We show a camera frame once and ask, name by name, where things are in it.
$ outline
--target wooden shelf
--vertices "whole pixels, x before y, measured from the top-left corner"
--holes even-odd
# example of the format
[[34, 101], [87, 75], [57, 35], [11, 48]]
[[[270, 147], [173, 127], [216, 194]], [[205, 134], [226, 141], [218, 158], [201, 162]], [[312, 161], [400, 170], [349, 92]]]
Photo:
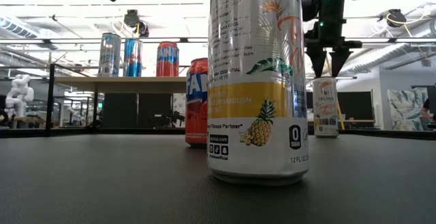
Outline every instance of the wooden shelf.
[[186, 93], [186, 77], [56, 77], [54, 83], [99, 93]]

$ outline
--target red can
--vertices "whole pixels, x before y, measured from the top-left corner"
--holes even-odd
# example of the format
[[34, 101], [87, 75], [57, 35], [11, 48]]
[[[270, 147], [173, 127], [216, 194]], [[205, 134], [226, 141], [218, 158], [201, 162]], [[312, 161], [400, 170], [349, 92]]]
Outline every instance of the red can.
[[178, 48], [174, 42], [161, 42], [157, 48], [157, 77], [178, 77]]
[[207, 58], [191, 62], [186, 78], [185, 141], [206, 148], [207, 134]]

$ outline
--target black table surface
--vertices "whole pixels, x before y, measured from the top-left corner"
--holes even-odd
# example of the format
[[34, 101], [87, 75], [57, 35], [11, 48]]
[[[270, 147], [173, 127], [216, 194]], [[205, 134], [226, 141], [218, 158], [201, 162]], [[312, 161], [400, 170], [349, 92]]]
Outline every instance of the black table surface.
[[0, 223], [436, 223], [436, 142], [310, 138], [288, 187], [215, 180], [182, 135], [0, 140]]

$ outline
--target celsius can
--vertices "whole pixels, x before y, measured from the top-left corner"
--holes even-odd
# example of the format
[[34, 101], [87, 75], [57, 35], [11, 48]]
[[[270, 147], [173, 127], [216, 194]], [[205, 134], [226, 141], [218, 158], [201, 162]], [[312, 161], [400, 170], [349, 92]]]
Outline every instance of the celsius can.
[[300, 0], [211, 0], [208, 165], [227, 182], [287, 185], [309, 169]]
[[124, 68], [126, 77], [140, 77], [142, 73], [142, 42], [126, 39], [124, 45]]
[[178, 48], [174, 42], [161, 42], [157, 48], [157, 77], [178, 77]]
[[336, 138], [338, 110], [335, 78], [317, 78], [313, 81], [313, 124], [319, 138]]
[[186, 74], [185, 141], [206, 148], [207, 133], [207, 58], [191, 62]]
[[120, 70], [121, 37], [103, 33], [100, 45], [99, 77], [118, 77]]

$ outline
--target yellow label band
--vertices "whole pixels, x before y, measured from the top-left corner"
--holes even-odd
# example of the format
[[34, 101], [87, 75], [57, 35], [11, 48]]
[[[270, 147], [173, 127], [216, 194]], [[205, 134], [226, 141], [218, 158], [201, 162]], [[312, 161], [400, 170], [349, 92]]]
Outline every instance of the yellow label band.
[[256, 117], [265, 99], [275, 101], [274, 117], [287, 117], [291, 93], [286, 84], [253, 82], [229, 84], [208, 90], [209, 118]]

